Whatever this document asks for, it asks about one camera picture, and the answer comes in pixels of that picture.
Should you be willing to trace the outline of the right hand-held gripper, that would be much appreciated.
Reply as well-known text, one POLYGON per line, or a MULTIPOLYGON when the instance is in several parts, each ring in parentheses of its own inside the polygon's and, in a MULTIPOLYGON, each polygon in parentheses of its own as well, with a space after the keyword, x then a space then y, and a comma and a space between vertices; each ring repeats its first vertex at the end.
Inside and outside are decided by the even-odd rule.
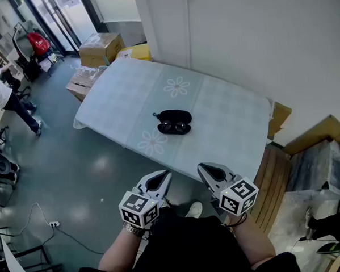
POLYGON ((235 175, 224 165, 204 162, 197 165, 198 175, 213 193, 211 205, 222 215, 241 216, 256 202, 259 188, 248 179, 235 175))

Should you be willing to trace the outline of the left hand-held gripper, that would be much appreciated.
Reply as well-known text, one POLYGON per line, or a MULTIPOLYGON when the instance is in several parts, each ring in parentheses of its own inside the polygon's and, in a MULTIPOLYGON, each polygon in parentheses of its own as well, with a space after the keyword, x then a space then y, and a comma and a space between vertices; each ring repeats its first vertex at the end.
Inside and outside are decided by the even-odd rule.
POLYGON ((172 172, 160 170, 149 173, 123 196, 119 211, 124 222, 137 228, 145 228, 159 217, 159 208, 163 205, 172 181, 172 172))

